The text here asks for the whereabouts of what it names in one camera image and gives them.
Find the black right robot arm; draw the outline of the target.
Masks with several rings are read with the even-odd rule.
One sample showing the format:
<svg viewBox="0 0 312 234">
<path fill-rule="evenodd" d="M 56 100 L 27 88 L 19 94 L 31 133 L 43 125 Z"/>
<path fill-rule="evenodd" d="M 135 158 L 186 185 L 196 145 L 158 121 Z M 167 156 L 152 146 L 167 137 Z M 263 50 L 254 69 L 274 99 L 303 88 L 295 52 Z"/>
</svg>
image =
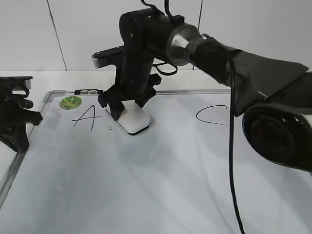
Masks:
<svg viewBox="0 0 312 234">
<path fill-rule="evenodd" d="M 123 14 L 123 45 L 96 52 L 96 68 L 116 67 L 115 83 L 99 95 L 114 120 L 125 101 L 143 107 L 156 95 L 162 72 L 154 60 L 179 67 L 193 64 L 234 92 L 233 114 L 242 116 L 243 133 L 265 159 L 303 171 L 312 169 L 312 73 L 303 64 L 276 60 L 226 46 L 201 35 L 181 15 L 155 6 Z"/>
</svg>

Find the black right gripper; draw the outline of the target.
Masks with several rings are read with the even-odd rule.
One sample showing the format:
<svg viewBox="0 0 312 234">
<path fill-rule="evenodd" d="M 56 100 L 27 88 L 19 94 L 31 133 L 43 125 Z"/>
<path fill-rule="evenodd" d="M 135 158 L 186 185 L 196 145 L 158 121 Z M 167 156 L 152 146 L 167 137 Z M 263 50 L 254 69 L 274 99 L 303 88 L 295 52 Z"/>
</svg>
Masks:
<svg viewBox="0 0 312 234">
<path fill-rule="evenodd" d="M 156 95 L 155 85 L 159 85 L 161 78 L 151 74 L 153 57 L 135 58 L 124 57 L 117 68 L 114 85 L 98 96 L 101 107 L 110 107 L 110 115 L 117 121 L 125 111 L 123 101 L 134 100 L 143 108 Z"/>
</svg>

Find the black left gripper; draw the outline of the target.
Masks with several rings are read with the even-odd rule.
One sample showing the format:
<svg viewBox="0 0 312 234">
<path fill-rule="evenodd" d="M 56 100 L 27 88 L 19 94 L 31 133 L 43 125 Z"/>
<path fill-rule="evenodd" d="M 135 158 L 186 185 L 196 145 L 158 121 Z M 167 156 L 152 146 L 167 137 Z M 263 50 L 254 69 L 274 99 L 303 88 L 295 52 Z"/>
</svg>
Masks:
<svg viewBox="0 0 312 234">
<path fill-rule="evenodd" d="M 28 95 L 29 90 L 11 91 L 0 87 L 0 141 L 17 153 L 29 148 L 26 124 L 39 126 L 43 120 L 40 112 L 26 110 L 33 107 L 33 102 L 26 99 Z"/>
</svg>

